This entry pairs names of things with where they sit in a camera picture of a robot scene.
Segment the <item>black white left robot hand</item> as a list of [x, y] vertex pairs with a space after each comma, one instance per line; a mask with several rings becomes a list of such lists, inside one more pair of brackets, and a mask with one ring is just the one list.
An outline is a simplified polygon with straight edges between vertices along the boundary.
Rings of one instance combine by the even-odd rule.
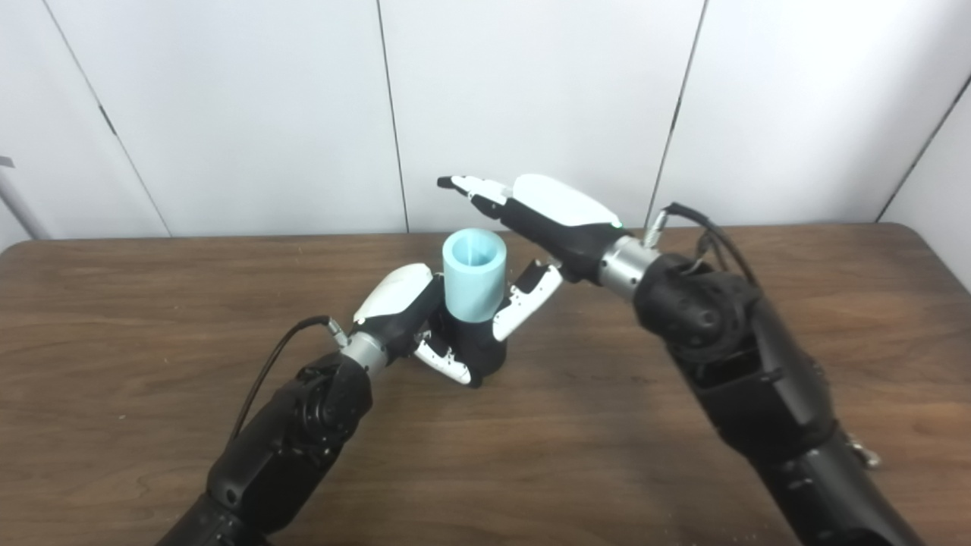
[[443, 335], [430, 322], [444, 305], [444, 281], [423, 263], [388, 273], [354, 313], [344, 356], [360, 364], [374, 380], [399, 359], [416, 357], [461, 386], [476, 388], [481, 378], [459, 362]]

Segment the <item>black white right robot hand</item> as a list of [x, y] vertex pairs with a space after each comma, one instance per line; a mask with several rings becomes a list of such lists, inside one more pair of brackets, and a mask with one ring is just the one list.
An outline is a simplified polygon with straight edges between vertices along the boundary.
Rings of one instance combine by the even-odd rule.
[[476, 210], [544, 249], [510, 288], [492, 320], [492, 335], [507, 340], [544, 306], [564, 281], [598, 283], [605, 253], [628, 235], [600, 202], [545, 175], [521, 175], [510, 186], [471, 176], [438, 177], [441, 189], [465, 196]]

